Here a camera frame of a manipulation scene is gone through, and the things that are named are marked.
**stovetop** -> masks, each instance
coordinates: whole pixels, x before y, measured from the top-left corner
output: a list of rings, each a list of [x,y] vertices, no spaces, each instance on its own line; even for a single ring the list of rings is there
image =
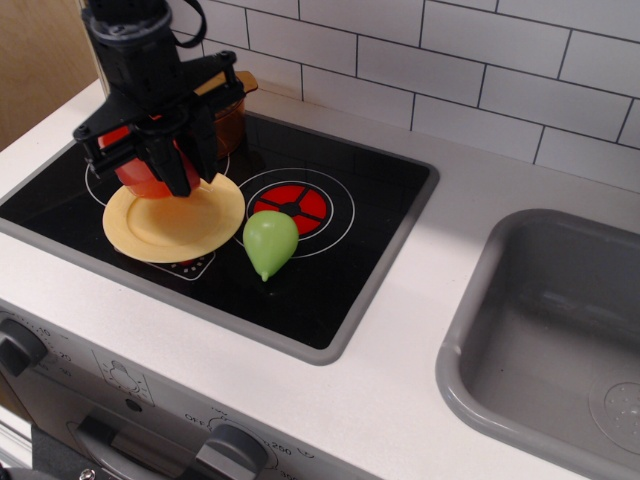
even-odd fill
[[[246,218],[269,209],[296,221],[298,248],[267,282],[245,253],[242,226],[218,250],[191,262],[150,264],[117,252],[104,235],[102,215],[121,184],[115,176],[90,174],[77,144],[3,199],[0,230],[307,362],[335,360],[437,173],[250,115],[246,141],[218,171],[243,192]]]

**tile backsplash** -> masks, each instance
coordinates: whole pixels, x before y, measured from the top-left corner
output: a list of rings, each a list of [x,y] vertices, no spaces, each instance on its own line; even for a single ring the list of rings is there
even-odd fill
[[[637,0],[200,2],[183,58],[234,50],[264,90],[640,192]]]

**red burner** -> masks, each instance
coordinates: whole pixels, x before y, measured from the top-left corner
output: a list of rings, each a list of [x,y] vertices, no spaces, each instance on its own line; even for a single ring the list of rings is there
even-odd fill
[[[296,222],[300,235],[306,235],[326,220],[325,198],[308,185],[288,184],[264,192],[255,203],[253,213],[275,210],[289,215]]]

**gray knob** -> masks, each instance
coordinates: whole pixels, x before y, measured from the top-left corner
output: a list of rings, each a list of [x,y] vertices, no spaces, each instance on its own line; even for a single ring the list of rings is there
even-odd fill
[[[220,480],[255,480],[267,463],[267,452],[251,435],[223,424],[211,432],[196,460]]]
[[[47,347],[27,327],[5,318],[0,322],[0,363],[14,377],[35,366]]]

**green pear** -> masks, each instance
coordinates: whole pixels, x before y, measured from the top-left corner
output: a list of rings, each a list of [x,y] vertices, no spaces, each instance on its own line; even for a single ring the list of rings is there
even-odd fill
[[[242,232],[249,260],[263,282],[291,258],[298,247],[298,238],[296,222],[286,213],[272,210],[252,215]]]

